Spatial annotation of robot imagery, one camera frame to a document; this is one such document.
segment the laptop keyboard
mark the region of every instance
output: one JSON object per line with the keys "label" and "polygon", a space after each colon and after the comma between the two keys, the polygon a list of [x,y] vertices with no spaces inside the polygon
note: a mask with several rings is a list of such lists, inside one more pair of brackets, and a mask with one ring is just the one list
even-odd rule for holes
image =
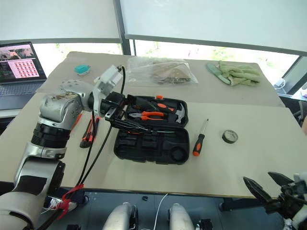
{"label": "laptop keyboard", "polygon": [[38,83],[0,85],[0,96],[34,94],[41,85]]}

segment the black tool case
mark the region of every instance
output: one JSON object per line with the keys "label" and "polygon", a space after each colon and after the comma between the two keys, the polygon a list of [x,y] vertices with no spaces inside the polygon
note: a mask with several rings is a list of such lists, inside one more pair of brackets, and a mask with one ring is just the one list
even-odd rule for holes
{"label": "black tool case", "polygon": [[[147,96],[136,96],[145,99],[150,103],[161,103],[168,108],[181,110],[184,107],[185,114],[181,122],[176,122],[178,116],[175,113],[164,113],[163,120],[146,120],[139,117],[131,117],[129,114],[141,113],[144,110],[133,103],[128,104],[125,112],[126,121],[137,122],[153,132],[131,133],[126,130],[119,130],[114,153],[120,159],[128,159],[137,162],[155,161],[157,164],[183,164],[189,158],[189,134],[184,129],[188,123],[188,108],[184,101],[162,98],[159,99]],[[153,112],[152,108],[147,108],[147,112]]]}

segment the white roller shade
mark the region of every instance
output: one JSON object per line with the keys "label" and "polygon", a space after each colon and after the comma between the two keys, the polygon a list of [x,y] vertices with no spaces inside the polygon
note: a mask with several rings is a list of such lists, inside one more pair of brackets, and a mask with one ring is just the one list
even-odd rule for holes
{"label": "white roller shade", "polygon": [[0,40],[118,39],[113,0],[0,0]]}
{"label": "white roller shade", "polygon": [[195,39],[307,52],[306,0],[121,0],[121,7],[129,38]]}

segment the plastic bag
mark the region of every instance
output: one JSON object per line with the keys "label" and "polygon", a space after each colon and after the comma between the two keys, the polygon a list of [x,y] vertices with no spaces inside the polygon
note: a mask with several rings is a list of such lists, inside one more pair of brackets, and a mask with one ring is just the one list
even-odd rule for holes
{"label": "plastic bag", "polygon": [[183,59],[131,57],[127,66],[128,84],[134,86],[171,86],[198,83]]}

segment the laptop screen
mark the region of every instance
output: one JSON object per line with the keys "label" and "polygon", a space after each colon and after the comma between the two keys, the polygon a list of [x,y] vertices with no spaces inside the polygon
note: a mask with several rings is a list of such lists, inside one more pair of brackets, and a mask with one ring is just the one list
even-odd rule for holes
{"label": "laptop screen", "polygon": [[44,79],[31,42],[0,45],[0,83]]}

